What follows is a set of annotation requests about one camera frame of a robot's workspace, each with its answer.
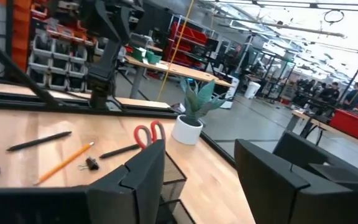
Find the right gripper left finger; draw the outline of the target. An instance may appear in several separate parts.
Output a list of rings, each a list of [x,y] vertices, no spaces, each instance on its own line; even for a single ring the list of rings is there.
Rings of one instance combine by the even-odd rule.
[[[89,185],[86,224],[154,224],[165,168],[159,139]]]

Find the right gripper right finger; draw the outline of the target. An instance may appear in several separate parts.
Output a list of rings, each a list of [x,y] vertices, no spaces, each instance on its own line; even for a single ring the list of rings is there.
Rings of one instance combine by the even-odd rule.
[[[236,170],[256,224],[358,224],[351,190],[236,139]]]

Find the black ballpoint pen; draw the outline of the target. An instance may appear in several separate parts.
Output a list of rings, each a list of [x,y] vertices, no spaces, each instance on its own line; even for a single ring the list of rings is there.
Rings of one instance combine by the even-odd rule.
[[[25,148],[28,148],[28,147],[32,147],[32,146],[37,146],[37,145],[45,143],[45,142],[49,142],[49,141],[53,141],[53,140],[56,140],[56,139],[64,138],[66,136],[69,136],[70,134],[71,134],[71,131],[65,131],[65,132],[61,132],[61,133],[54,134],[54,135],[51,135],[51,136],[47,136],[47,137],[44,137],[44,138],[35,139],[35,140],[29,141],[29,142],[25,142],[25,143],[22,143],[22,144],[11,146],[10,148],[7,149],[7,152],[13,152],[13,151],[18,151],[18,150],[25,149]]]
[[[128,152],[128,151],[132,151],[132,150],[136,150],[136,149],[139,149],[139,148],[140,148],[140,146],[138,144],[133,144],[133,145],[130,145],[130,146],[127,146],[127,147],[123,147],[121,149],[117,149],[115,151],[104,153],[104,154],[100,155],[99,158],[100,159],[107,159],[109,157],[116,156],[118,154]]]

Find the red-handled scissors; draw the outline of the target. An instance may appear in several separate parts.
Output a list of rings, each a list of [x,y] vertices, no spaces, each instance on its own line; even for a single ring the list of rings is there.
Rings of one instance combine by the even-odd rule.
[[[165,128],[160,121],[153,121],[149,126],[138,125],[134,130],[134,138],[141,149],[145,149],[156,140],[166,140]]]

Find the yellow pencil pink eraser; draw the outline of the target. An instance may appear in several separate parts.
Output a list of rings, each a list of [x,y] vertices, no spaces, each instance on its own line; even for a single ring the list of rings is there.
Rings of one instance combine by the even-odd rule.
[[[67,166],[69,163],[74,161],[77,157],[82,155],[84,152],[86,152],[88,149],[90,149],[93,145],[94,145],[94,142],[90,142],[89,144],[83,146],[80,150],[76,151],[74,154],[70,155],[68,158],[63,160],[61,163],[54,166],[52,169],[50,169],[44,175],[39,177],[34,185],[40,185],[41,183],[43,183],[46,180],[48,180],[49,178],[51,178],[51,176],[53,176],[58,171],[62,170],[65,166]]]

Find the black mesh desk organizer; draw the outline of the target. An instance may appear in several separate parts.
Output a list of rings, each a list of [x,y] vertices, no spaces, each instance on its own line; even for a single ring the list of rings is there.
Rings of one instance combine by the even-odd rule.
[[[186,181],[186,175],[166,152],[163,186],[155,224],[196,224],[180,200]]]

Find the black binder clip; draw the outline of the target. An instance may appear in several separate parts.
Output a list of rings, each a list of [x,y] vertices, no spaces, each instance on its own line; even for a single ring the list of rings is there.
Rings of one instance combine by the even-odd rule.
[[[85,160],[85,164],[78,166],[79,170],[98,170],[99,164],[97,163],[96,159],[93,159],[92,157],[88,157]]]

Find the white plant pot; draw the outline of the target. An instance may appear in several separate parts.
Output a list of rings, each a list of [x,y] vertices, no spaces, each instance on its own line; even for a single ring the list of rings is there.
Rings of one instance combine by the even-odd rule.
[[[172,137],[186,145],[195,145],[200,137],[203,123],[197,120],[195,125],[184,122],[185,115],[179,115],[172,130]]]

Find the wooden workbench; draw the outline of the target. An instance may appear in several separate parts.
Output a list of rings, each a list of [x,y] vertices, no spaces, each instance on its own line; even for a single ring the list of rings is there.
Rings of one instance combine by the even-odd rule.
[[[293,131],[300,119],[303,119],[306,121],[306,124],[300,133],[300,136],[305,139],[311,134],[311,132],[313,130],[318,128],[318,129],[320,129],[320,131],[319,131],[319,136],[318,136],[317,142],[319,142],[323,135],[323,131],[332,131],[333,130],[333,128],[328,123],[325,123],[323,121],[322,116],[316,116],[315,114],[302,112],[300,110],[292,110],[291,111],[291,119],[285,129],[287,131]]]

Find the white trash can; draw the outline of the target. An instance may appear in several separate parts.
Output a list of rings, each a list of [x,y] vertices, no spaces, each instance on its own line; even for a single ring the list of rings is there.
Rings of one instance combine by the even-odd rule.
[[[250,81],[248,83],[246,92],[244,93],[244,97],[247,98],[247,99],[252,99],[256,95],[256,93],[259,90],[259,88],[260,88],[259,83]]]

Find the white mobile cart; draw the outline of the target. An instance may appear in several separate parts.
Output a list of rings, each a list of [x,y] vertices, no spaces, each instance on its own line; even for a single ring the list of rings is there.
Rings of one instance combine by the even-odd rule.
[[[234,97],[236,95],[237,87],[239,86],[239,79],[232,76],[232,75],[226,75],[224,77],[225,81],[231,84],[231,87],[229,87],[226,91],[225,99],[226,102],[221,105],[222,109],[231,109]]]

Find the green snake plant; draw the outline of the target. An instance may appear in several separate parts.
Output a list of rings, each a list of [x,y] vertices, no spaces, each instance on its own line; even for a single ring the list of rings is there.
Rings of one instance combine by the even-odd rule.
[[[195,83],[195,87],[192,88],[188,80],[182,78],[180,86],[185,92],[185,115],[180,119],[190,126],[201,126],[201,117],[211,110],[218,109],[228,100],[226,93],[214,95],[215,80],[211,80],[201,88]]]

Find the person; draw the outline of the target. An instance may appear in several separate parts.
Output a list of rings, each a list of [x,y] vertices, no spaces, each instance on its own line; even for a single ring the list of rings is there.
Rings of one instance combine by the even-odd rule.
[[[358,106],[358,82],[354,84],[354,89],[346,95],[343,106],[346,110],[351,110]]]
[[[325,101],[331,105],[334,105],[339,98],[339,84],[338,82],[332,82],[329,88],[325,88],[318,96],[318,99]]]

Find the wooden background table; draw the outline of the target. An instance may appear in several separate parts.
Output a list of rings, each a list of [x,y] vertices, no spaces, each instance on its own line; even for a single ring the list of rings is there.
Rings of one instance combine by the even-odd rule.
[[[214,75],[210,75],[206,72],[202,72],[199,70],[195,70],[192,68],[184,67],[181,65],[177,65],[175,63],[170,64],[168,62],[165,62],[161,60],[156,65],[152,65],[147,63],[145,60],[143,62],[140,62],[133,58],[132,56],[125,56],[126,63],[134,65],[136,67],[136,73],[134,82],[132,84],[130,97],[132,99],[137,98],[137,93],[140,86],[140,81],[142,79],[143,74],[145,73],[146,69],[149,70],[156,70],[160,72],[168,72],[174,75],[178,75],[181,77],[187,77],[192,78],[195,80],[203,81],[203,82],[210,82],[211,80],[215,80],[215,84],[221,85],[221,86],[228,86],[232,87],[232,85],[224,80],[220,80],[219,78],[215,77]]]

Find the green storage bins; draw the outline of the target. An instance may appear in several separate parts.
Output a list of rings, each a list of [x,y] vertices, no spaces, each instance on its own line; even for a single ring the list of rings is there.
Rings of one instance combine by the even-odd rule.
[[[156,65],[162,58],[161,56],[154,54],[152,51],[140,47],[134,47],[132,49],[132,57],[140,62],[151,65]]]

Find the grey parts bin rack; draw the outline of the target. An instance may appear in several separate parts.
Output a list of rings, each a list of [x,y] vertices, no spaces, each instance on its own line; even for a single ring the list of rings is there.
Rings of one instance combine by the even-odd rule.
[[[30,43],[26,74],[44,88],[86,92],[87,60],[85,46],[41,32]]]

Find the red bin shelf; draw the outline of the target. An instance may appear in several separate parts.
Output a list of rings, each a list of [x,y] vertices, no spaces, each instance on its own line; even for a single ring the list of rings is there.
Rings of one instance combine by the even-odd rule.
[[[201,59],[195,56],[196,47],[204,47],[207,44],[207,35],[188,26],[183,26],[177,21],[171,24],[167,38],[167,45],[163,51],[163,60],[201,70]]]

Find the orange shelving unit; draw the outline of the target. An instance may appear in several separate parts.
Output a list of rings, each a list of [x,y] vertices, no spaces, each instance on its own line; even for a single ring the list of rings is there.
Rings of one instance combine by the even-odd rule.
[[[30,43],[38,33],[45,32],[86,49],[97,44],[96,37],[81,26],[80,3],[81,0],[0,0],[7,11],[7,49],[21,70],[27,70]]]

